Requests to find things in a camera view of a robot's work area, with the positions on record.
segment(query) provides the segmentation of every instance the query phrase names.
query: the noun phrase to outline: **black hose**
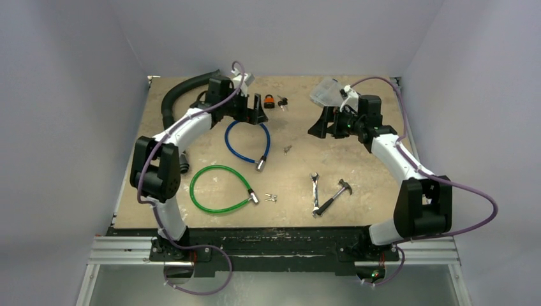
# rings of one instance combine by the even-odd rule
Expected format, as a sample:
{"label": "black hose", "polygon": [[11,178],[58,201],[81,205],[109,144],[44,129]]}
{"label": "black hose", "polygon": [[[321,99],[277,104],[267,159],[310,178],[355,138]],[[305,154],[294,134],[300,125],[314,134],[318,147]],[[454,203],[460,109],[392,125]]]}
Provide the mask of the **black hose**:
{"label": "black hose", "polygon": [[[194,76],[175,87],[171,88],[161,100],[161,120],[163,123],[163,129],[167,129],[175,123],[173,117],[173,106],[175,102],[185,93],[197,87],[207,85],[211,77],[219,75],[220,71],[205,73],[204,75]],[[186,173],[189,170],[188,159],[186,158],[186,151],[180,156],[181,173]]]}

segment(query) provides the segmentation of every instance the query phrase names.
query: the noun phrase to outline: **gray wall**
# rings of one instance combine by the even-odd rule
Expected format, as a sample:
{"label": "gray wall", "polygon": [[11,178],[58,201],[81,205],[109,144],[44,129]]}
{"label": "gray wall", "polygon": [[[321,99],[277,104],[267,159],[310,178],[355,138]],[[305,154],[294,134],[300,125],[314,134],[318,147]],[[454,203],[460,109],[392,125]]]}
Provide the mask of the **gray wall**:
{"label": "gray wall", "polygon": [[112,0],[149,75],[401,75],[443,0]]}
{"label": "gray wall", "polygon": [[[421,160],[492,195],[457,237],[475,305],[539,305],[541,2],[445,1],[404,74]],[[456,191],[454,228],[490,214]]]}
{"label": "gray wall", "polygon": [[106,0],[0,4],[1,305],[73,305],[146,77]]}

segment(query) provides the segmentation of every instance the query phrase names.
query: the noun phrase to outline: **tabletop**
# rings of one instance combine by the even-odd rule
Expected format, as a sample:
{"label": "tabletop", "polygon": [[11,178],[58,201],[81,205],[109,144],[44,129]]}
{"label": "tabletop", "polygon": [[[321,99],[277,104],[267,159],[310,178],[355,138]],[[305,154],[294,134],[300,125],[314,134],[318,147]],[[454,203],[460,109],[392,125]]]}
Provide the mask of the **tabletop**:
{"label": "tabletop", "polygon": [[[343,85],[351,84],[362,76],[331,76]],[[177,201],[182,218],[190,227],[286,227],[286,226],[357,226],[384,221],[392,217],[399,186],[389,171],[374,155],[358,142],[357,137],[319,139],[307,133],[318,120],[322,108],[309,97],[311,90],[323,76],[260,76],[249,86],[249,103],[253,94],[262,97],[272,94],[288,98],[288,110],[276,107],[265,109],[269,121],[265,123],[270,133],[270,152],[263,172],[255,165],[235,157],[226,147],[224,133],[232,119],[225,117],[210,131],[199,137],[187,149],[190,171],[182,175]],[[175,85],[186,78],[155,78],[149,90],[147,103],[138,131],[139,136],[153,136],[163,130],[161,100]],[[383,123],[391,125],[401,135],[403,120],[396,96],[388,84],[369,80],[356,86],[361,94],[374,94],[382,99]],[[206,87],[195,89],[180,97],[175,106],[175,118],[181,118],[196,96]],[[265,150],[265,133],[260,126],[237,124],[230,132],[231,146],[239,153],[259,160]],[[284,154],[284,147],[291,149]],[[408,150],[407,140],[404,145]],[[237,170],[249,182],[260,200],[265,193],[276,194],[277,201],[249,202],[227,214],[208,214],[198,209],[189,196],[189,185],[194,174],[205,166],[222,164]],[[149,205],[136,200],[136,190],[126,178],[119,197],[114,227],[156,228],[156,221]],[[353,189],[353,194],[342,194],[318,218],[311,214],[313,208],[310,173],[320,175],[318,195],[324,203],[340,186],[343,179]],[[194,188],[197,201],[208,208],[225,208],[248,197],[242,182],[232,173],[223,170],[205,172]]]}

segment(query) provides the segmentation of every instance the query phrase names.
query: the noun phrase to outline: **plastic container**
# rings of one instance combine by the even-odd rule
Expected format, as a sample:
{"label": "plastic container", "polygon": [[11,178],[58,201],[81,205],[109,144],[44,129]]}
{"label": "plastic container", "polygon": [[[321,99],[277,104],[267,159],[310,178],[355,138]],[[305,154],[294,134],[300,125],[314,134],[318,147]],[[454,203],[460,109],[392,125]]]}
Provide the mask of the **plastic container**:
{"label": "plastic container", "polygon": [[[336,106],[340,107],[344,99],[340,95],[340,89],[344,88],[340,82],[333,78],[324,78],[314,89],[310,92],[310,99],[317,105],[324,106]],[[352,105],[353,109],[357,109],[357,104]]]}

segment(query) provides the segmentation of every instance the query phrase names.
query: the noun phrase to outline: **hammer handle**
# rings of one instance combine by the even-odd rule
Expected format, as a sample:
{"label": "hammer handle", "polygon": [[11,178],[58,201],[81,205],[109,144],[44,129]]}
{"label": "hammer handle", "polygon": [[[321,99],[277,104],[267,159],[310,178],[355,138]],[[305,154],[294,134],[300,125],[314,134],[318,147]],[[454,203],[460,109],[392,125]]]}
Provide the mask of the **hammer handle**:
{"label": "hammer handle", "polygon": [[330,198],[328,199],[325,204],[323,204],[320,209],[316,210],[316,214],[318,215],[321,215],[322,213],[325,212],[325,210],[332,204],[332,202],[334,201],[334,198]]}

